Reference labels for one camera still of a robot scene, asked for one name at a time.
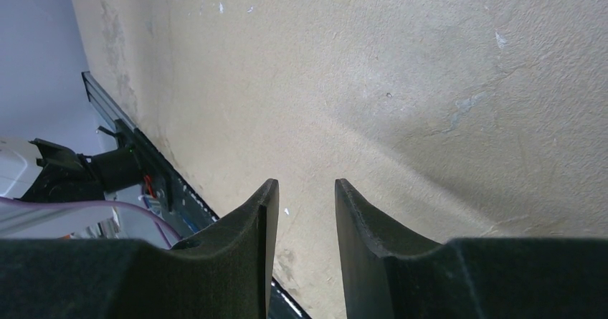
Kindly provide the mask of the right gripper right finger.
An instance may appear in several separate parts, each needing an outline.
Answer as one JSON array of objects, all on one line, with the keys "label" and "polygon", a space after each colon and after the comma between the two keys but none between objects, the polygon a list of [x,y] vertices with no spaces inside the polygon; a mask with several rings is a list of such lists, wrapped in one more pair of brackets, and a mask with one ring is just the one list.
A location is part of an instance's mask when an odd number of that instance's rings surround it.
[{"label": "right gripper right finger", "polygon": [[439,244],[335,183],[349,318],[605,318],[607,241],[457,238]]}]

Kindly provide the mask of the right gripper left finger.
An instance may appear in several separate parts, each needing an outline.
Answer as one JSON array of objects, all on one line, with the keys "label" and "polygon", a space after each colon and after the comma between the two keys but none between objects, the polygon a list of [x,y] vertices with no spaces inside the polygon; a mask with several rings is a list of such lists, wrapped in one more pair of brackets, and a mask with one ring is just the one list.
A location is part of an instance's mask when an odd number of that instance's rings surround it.
[{"label": "right gripper left finger", "polygon": [[3,318],[266,318],[279,183],[170,249],[137,239],[4,239]]}]

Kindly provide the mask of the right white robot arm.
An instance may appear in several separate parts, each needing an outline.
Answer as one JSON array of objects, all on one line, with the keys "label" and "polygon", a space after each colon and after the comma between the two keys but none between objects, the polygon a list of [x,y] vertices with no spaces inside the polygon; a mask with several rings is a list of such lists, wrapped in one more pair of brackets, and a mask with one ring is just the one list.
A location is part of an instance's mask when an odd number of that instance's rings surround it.
[{"label": "right white robot arm", "polygon": [[[106,206],[139,184],[136,153],[84,156],[1,140],[1,203]],[[607,241],[458,238],[438,244],[335,183],[349,318],[605,318]],[[3,318],[266,318],[279,184],[170,249],[142,240],[3,239]]]}]

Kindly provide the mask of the black aluminium mounting rail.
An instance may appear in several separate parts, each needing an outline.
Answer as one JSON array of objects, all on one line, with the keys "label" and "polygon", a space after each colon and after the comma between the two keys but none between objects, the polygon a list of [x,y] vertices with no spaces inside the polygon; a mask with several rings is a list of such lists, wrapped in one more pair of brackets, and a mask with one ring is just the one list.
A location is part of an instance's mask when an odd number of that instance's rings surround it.
[{"label": "black aluminium mounting rail", "polygon": [[146,254],[154,313],[161,318],[306,318],[306,311],[272,276],[278,184],[266,181],[243,205],[218,216],[118,107],[89,72],[87,98],[128,161],[114,176],[138,174],[142,201],[177,231],[170,252]]}]

